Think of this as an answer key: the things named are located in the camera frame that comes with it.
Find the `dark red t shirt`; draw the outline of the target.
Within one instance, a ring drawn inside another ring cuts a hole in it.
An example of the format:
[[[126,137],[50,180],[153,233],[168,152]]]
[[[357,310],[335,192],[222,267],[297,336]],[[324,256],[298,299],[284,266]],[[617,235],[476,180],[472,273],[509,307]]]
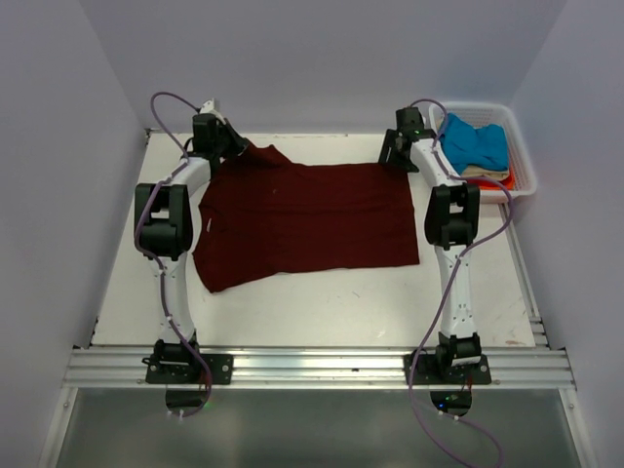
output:
[[[420,262],[408,176],[379,163],[307,166],[252,145],[222,163],[199,212],[193,258],[211,293],[279,273]]]

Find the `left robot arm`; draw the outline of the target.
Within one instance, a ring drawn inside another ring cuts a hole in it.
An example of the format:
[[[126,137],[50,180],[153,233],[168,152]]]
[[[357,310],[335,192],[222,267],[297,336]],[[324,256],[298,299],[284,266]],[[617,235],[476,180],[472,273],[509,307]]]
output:
[[[191,197],[209,183],[221,163],[240,155],[249,141],[216,110],[201,110],[178,166],[164,180],[135,190],[136,249],[152,264],[163,310],[161,334],[143,360],[150,384],[204,383],[210,370],[200,354],[186,283],[194,230]]]

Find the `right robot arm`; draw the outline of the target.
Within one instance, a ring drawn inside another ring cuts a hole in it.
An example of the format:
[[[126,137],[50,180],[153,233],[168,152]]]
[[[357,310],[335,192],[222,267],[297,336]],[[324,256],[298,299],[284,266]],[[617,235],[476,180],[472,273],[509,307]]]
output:
[[[426,241],[434,248],[442,284],[440,326],[435,351],[414,355],[415,379],[436,377],[453,383],[482,360],[474,319],[470,255],[480,215],[480,188],[462,180],[443,155],[439,134],[415,104],[396,111],[396,128],[386,131],[379,162],[423,175],[430,186],[424,219]]]

